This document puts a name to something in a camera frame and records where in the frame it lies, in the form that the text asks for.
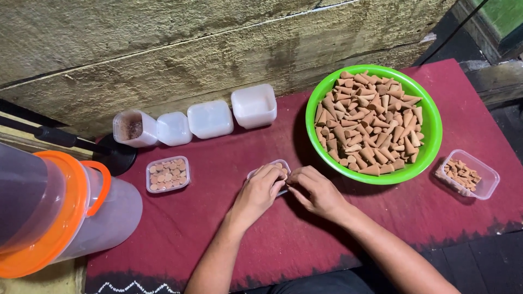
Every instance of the red cloth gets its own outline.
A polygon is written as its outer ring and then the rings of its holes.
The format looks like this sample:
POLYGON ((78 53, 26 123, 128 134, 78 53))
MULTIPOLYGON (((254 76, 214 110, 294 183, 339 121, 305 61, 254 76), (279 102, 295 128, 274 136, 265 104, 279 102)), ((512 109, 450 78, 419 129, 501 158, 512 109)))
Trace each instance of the red cloth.
MULTIPOLYGON (((247 173, 276 159, 286 160, 291 169, 313 164, 349 202, 418 250, 521 229, 523 167, 457 62, 445 60, 402 72, 429 92, 444 128, 438 157, 419 176, 391 186, 340 176, 321 161, 306 136, 310 92, 281 97, 278 118, 270 127, 247 131, 236 126, 224 137, 195 138, 188 145, 141 152, 120 178, 142 194, 142 220, 123 244, 89 257, 86 291, 96 292, 105 282, 125 288, 134 280, 147 291, 164 282, 181 290, 247 173), (469 152, 499 173, 501 182, 491 199, 449 193, 431 175, 438 159, 453 149, 469 152), (192 182, 172 193, 147 193, 147 164, 175 155, 187 157, 192 182)), ((358 250, 344 231, 311 215, 287 193, 245 234, 232 289, 354 267, 359 261, 353 253, 358 250)))

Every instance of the green bowl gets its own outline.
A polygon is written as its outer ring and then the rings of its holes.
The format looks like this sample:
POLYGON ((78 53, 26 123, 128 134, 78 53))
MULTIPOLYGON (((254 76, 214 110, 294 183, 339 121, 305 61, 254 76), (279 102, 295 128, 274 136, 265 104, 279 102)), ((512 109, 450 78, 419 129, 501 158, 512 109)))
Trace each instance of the green bowl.
POLYGON ((324 78, 323 81, 321 81, 314 89, 309 98, 305 113, 305 125, 307 127, 307 134, 309 134, 309 139, 311 140, 314 149, 316 149, 316 152, 328 165, 344 176, 355 179, 359 182, 374 185, 397 184, 419 175, 436 158, 443 135, 443 127, 441 125, 441 117, 438 108, 425 89, 423 89, 413 79, 399 71, 393 70, 389 67, 371 64, 349 66, 333 72, 328 77, 324 78), (423 97, 423 99, 416 104, 417 106, 423 107, 422 133, 425 135, 423 138, 424 145, 419 147, 419 154, 416 158, 416 163, 405 164, 405 168, 399 169, 390 174, 380 175, 379 177, 353 172, 337 163, 327 154, 327 152, 325 152, 325 150, 323 150, 314 130, 314 116, 316 115, 318 103, 325 97, 327 92, 334 88, 334 82, 339 78, 339 74, 342 71, 357 74, 362 73, 365 70, 369 71, 368 75, 388 78, 393 77, 396 81, 402 84, 402 89, 405 91, 405 94, 423 97))

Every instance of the person's right hand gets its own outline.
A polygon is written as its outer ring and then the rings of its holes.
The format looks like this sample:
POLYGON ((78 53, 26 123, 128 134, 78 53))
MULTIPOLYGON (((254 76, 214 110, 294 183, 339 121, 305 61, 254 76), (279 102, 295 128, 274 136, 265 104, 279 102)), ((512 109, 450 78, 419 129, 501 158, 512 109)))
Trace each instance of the person's right hand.
POLYGON ((351 205, 330 180, 311 166, 295 169, 287 179, 287 184, 291 185, 289 191, 308 211, 333 222, 338 222, 351 205), (305 188, 310 197, 307 198, 292 187, 295 184, 305 188))

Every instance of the translucent square container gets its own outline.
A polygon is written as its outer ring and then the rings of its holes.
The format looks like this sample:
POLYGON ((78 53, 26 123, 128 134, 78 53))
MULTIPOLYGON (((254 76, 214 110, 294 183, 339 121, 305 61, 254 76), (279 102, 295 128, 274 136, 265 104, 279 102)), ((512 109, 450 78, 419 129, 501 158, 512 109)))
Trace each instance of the translucent square container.
POLYGON ((146 182, 146 188, 147 188, 147 191, 151 192, 151 193, 163 193, 163 192, 169 192, 169 191, 173 191, 173 190, 178 190, 178 189, 182 189, 183 187, 189 185, 189 183, 191 182, 191 173, 190 173, 190 166, 189 166, 189 161, 187 160, 187 158, 185 156, 174 156, 174 157, 169 157, 169 158, 165 158, 165 159, 160 159, 160 160, 155 160, 153 162, 151 162, 150 164, 147 165, 147 168, 145 169, 145 182, 146 182), (159 188, 157 190, 152 190, 151 189, 151 185, 153 184, 151 182, 151 174, 158 174, 158 173, 151 173, 151 167, 154 166, 154 165, 163 165, 167 162, 170 162, 172 160, 183 160, 185 162, 185 172, 186 172, 186 177, 187 177, 187 180, 184 184, 181 184, 179 186, 172 186, 171 188, 159 188))
POLYGON ((228 135, 234 130, 227 102, 215 100, 192 105, 187 109, 189 129, 200 139, 228 135))
POLYGON ((158 140, 166 145, 184 145, 192 140, 189 120, 182 112, 160 115, 156 120, 156 125, 158 128, 158 140))
POLYGON ((157 144, 156 120, 139 110, 120 112, 112 120, 115 141, 140 148, 157 144))
POLYGON ((496 189, 497 184, 499 184, 499 175, 495 170, 479 161, 476 157, 473 157, 469 153, 460 149, 452 151, 443 164, 435 171, 434 175, 459 194, 467 197, 475 197, 480 200, 489 199, 496 189), (477 174, 481 177, 481 181, 476 184, 476 191, 468 191, 465 187, 447 176, 444 168, 451 158, 454 160, 461 160, 467 165, 467 167, 477 171, 477 174))
MULTIPOLYGON (((287 162, 286 162, 285 160, 283 160, 283 159, 277 159, 277 160, 275 160, 275 161, 273 161, 273 162, 270 162, 269 164, 276 164, 276 163, 278 163, 278 162, 281 163, 281 165, 283 165, 283 167, 287 169, 287 171, 289 172, 287 175, 290 175, 290 174, 291 174, 291 169, 290 169, 289 165, 287 164, 287 162)), ((250 179, 250 178, 253 176, 253 174, 254 174, 255 171, 256 171, 256 169, 253 170, 253 171, 251 171, 249 174, 247 174, 247 179, 250 179)), ((287 190, 287 185, 284 185, 284 186, 280 189, 280 192, 278 192, 278 194, 276 195, 276 197, 282 195, 283 193, 287 193, 287 191, 288 191, 288 190, 287 190)))
POLYGON ((276 119, 276 97, 269 84, 236 90, 231 103, 238 125, 245 129, 267 126, 276 119))

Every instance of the clear plastic container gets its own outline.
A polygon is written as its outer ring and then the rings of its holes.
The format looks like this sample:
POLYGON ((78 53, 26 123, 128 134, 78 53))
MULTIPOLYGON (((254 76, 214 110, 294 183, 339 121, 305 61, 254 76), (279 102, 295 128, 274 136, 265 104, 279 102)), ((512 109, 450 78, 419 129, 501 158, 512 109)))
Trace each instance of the clear plastic container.
POLYGON ((171 112, 158 117, 158 140, 169 146, 187 144, 192 140, 189 120, 182 112, 171 112))
POLYGON ((115 141, 135 148, 158 143, 156 120, 139 110, 123 111, 112 120, 115 141))
POLYGON ((149 191, 151 193, 163 193, 163 192, 169 192, 169 191, 173 191, 173 190, 182 189, 183 187, 189 185, 189 183, 191 182, 191 172, 190 172, 189 161, 187 160, 187 158, 185 156, 174 156, 174 157, 169 157, 169 158, 153 161, 150 164, 148 164, 147 168, 145 169, 145 182, 146 182, 147 191, 149 191), (185 183, 183 183, 181 185, 178 185, 178 186, 172 186, 171 188, 162 188, 162 189, 158 188, 157 190, 152 190, 151 189, 151 185, 153 183, 151 182, 151 175, 155 175, 155 174, 150 172, 151 167, 153 165, 164 165, 167 162, 170 162, 170 161, 173 161, 173 160, 183 160, 184 161, 184 163, 185 163, 185 172, 186 172, 185 176, 187 178, 185 183))
MULTIPOLYGON (((94 168, 84 166, 89 198, 86 211, 98 199, 104 177, 94 168)), ((109 193, 93 216, 85 216, 69 245, 53 261, 71 258, 113 248, 134 232, 142 217, 142 197, 136 187, 124 180, 111 177, 109 193)))
POLYGON ((223 100, 192 105, 187 109, 187 118, 189 129, 200 139, 228 135, 234 130, 231 110, 223 100))
MULTIPOLYGON (((283 165, 283 167, 287 169, 287 171, 289 172, 287 175, 290 175, 290 173, 291 173, 291 169, 290 169, 289 165, 287 164, 287 162, 286 162, 285 160, 283 160, 283 159, 277 159, 277 160, 271 162, 270 164, 276 164, 276 163, 278 163, 278 162, 281 163, 281 165, 283 165)), ((249 174, 247 174, 247 179, 250 179, 250 178, 253 176, 253 174, 254 174, 255 171, 256 171, 256 169, 253 170, 253 171, 251 171, 249 174)), ((276 195, 276 197, 278 197, 278 196, 280 196, 280 195, 282 195, 282 194, 284 194, 284 193, 287 193, 287 191, 288 191, 288 190, 287 190, 287 185, 284 185, 284 186, 280 189, 280 192, 278 192, 278 194, 276 195)))
POLYGON ((467 197, 475 197, 480 200, 489 199, 496 189, 497 184, 499 184, 499 175, 495 170, 479 161, 476 157, 473 157, 469 153, 460 149, 456 149, 450 153, 443 164, 436 170, 435 176, 459 194, 467 197), (467 167, 477 171, 477 174, 481 177, 481 181, 477 183, 476 191, 468 191, 465 187, 447 176, 444 168, 451 158, 454 160, 461 160, 467 165, 467 167))
POLYGON ((267 126, 276 119, 276 97, 269 84, 236 90, 231 103, 236 121, 245 129, 267 126))
POLYGON ((31 245, 63 204, 65 180, 51 161, 0 143, 0 254, 31 245))

